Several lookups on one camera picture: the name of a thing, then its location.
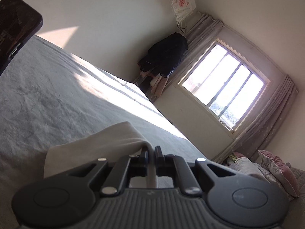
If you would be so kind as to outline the white cream sweatshirt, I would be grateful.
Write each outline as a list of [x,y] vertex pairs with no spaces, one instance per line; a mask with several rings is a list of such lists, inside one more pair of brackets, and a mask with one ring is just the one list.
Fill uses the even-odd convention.
[[117,123],[86,138],[49,148],[44,162],[43,177],[59,174],[99,158],[116,162],[122,156],[139,153],[143,147],[147,147],[149,152],[148,176],[136,177],[131,182],[131,186],[135,188],[172,187],[170,178],[157,177],[153,146],[129,122]]

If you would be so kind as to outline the hanging dark clothes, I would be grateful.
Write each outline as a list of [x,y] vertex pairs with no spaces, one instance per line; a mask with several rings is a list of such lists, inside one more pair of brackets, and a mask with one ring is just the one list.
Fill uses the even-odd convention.
[[140,90],[146,95],[160,97],[187,49],[187,39],[180,33],[173,33],[151,46],[138,62],[140,76],[136,84]]

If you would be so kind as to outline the folded grey pink quilt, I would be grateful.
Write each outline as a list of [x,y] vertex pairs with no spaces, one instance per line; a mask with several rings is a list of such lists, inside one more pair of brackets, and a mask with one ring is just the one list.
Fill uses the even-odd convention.
[[284,172],[281,172],[276,166],[268,170],[258,163],[251,162],[246,157],[237,158],[235,161],[227,158],[224,165],[242,174],[277,186],[287,195],[290,201],[300,195],[297,179],[288,167],[284,169]]

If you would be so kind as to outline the grey bed blanket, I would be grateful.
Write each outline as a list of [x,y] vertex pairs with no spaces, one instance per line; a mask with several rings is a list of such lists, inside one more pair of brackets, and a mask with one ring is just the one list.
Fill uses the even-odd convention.
[[192,162],[202,153],[134,84],[34,36],[1,75],[1,228],[11,200],[40,180],[50,147],[130,122],[153,146]]

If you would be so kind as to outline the pink grey pillow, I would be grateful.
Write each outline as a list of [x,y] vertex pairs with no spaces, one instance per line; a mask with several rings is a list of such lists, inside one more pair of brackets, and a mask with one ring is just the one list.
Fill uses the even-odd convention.
[[268,170],[291,196],[298,198],[300,195],[297,179],[284,161],[266,150],[258,150],[261,166]]

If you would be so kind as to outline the black smartphone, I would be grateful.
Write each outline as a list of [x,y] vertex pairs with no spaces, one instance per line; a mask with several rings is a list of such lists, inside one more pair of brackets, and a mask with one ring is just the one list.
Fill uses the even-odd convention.
[[1,73],[42,25],[42,15],[23,0],[1,0]]

